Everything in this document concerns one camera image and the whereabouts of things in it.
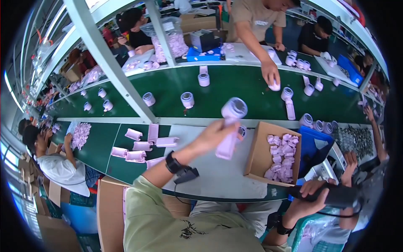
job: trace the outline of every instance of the black t-shirt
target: black t-shirt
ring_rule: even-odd
[[[161,8],[167,7],[171,4],[171,1],[161,2]]]
[[[152,45],[151,37],[148,37],[142,30],[139,32],[132,32],[129,30],[129,43],[133,49],[139,46]]]
[[[364,57],[357,55],[354,58],[354,62],[359,66],[360,71],[364,70],[365,76],[367,76],[368,72],[370,71],[371,66],[364,67]]]
[[[315,33],[314,24],[305,24],[298,37],[298,51],[302,52],[302,45],[318,51],[327,52],[329,48],[329,39],[320,38]]]

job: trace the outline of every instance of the blue plastic bin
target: blue plastic bin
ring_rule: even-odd
[[[364,79],[359,71],[355,68],[353,63],[343,55],[339,55],[339,58],[337,59],[337,64],[341,66],[342,68],[346,69],[347,72],[349,72],[350,75],[350,80],[360,86],[361,81]]]
[[[333,138],[325,133],[318,132],[305,126],[301,126],[297,132],[301,134],[301,161],[299,162],[299,171],[301,171],[301,169],[306,165],[303,161],[303,157],[308,154],[308,156],[312,158],[318,150],[315,145],[315,139],[327,141],[331,144]]]
[[[187,61],[220,61],[221,53],[220,53],[220,48],[214,48],[212,51],[214,53],[208,54],[206,53],[205,56],[199,56],[200,52],[196,51],[192,47],[189,48],[189,51],[187,53]]]

